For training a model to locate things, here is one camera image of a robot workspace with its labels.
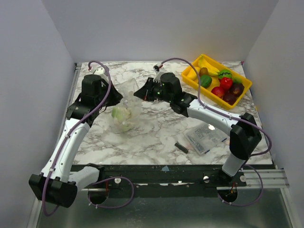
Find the white toy cauliflower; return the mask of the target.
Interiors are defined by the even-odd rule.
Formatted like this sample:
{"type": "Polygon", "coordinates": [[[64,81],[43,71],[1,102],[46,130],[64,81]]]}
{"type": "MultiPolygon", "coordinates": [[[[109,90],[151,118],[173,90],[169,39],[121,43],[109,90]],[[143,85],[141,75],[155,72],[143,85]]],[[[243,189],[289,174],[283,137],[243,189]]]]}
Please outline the white toy cauliflower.
{"type": "Polygon", "coordinates": [[[111,116],[113,119],[113,129],[116,133],[124,133],[133,127],[130,121],[132,114],[128,108],[114,107],[111,116]]]}

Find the clear zip top bag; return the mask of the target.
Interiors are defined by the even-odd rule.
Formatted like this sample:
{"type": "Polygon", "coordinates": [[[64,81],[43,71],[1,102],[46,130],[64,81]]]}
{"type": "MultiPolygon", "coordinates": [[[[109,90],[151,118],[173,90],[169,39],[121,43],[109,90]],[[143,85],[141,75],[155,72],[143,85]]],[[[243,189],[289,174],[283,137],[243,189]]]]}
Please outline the clear zip top bag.
{"type": "Polygon", "coordinates": [[[131,78],[118,86],[117,91],[123,96],[119,104],[111,111],[110,129],[114,133],[125,133],[138,127],[142,113],[142,100],[134,93],[139,90],[135,78],[131,78]]]}

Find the green toy bell pepper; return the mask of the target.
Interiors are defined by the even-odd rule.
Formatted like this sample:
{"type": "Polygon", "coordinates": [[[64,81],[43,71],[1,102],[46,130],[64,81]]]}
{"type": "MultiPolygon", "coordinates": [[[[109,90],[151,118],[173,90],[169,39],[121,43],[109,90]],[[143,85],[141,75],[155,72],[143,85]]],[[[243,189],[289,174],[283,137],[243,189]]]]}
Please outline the green toy bell pepper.
{"type": "Polygon", "coordinates": [[[209,76],[209,75],[202,75],[200,77],[200,85],[203,87],[203,88],[208,88],[212,83],[212,77],[209,76]]]}

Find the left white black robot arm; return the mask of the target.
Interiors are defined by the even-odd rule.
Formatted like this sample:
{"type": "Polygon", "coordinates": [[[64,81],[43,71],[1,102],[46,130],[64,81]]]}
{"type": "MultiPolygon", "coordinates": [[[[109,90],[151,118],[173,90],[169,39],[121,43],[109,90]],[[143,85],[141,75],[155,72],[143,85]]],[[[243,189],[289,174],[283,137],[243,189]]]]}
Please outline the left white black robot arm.
{"type": "Polygon", "coordinates": [[[68,208],[84,187],[104,185],[105,175],[100,172],[100,165],[90,163],[74,174],[70,174],[70,170],[101,108],[119,104],[122,97],[107,73],[84,76],[81,93],[67,108],[64,129],[53,154],[40,174],[29,178],[28,183],[38,200],[68,208]]]}

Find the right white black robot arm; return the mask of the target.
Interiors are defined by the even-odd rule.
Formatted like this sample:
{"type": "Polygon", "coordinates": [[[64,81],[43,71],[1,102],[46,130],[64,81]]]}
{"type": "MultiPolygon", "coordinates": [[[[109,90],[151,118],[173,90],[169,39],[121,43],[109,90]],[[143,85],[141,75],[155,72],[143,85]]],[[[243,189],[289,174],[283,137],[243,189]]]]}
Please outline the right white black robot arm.
{"type": "Polygon", "coordinates": [[[253,115],[230,114],[203,103],[196,96],[184,92],[180,80],[173,73],[149,77],[144,86],[134,92],[134,96],[147,102],[165,101],[175,113],[211,124],[228,135],[231,154],[218,175],[219,182],[224,186],[235,182],[236,173],[248,161],[262,139],[253,115]]]}

